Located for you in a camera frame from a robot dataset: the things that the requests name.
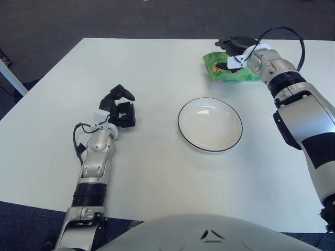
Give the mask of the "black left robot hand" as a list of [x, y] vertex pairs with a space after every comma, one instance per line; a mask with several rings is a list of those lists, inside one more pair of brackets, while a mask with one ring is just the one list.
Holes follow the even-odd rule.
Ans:
[[121, 128], [134, 127], [135, 107], [130, 101], [135, 101], [134, 95], [119, 84], [101, 100], [99, 109], [109, 112], [108, 123]]

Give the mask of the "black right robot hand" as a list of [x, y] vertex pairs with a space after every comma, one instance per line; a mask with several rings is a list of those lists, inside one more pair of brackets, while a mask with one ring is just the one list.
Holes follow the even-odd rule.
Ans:
[[246, 36], [230, 37], [228, 40], [219, 39], [215, 46], [225, 50], [229, 56], [242, 55], [244, 51], [256, 44], [256, 40]]

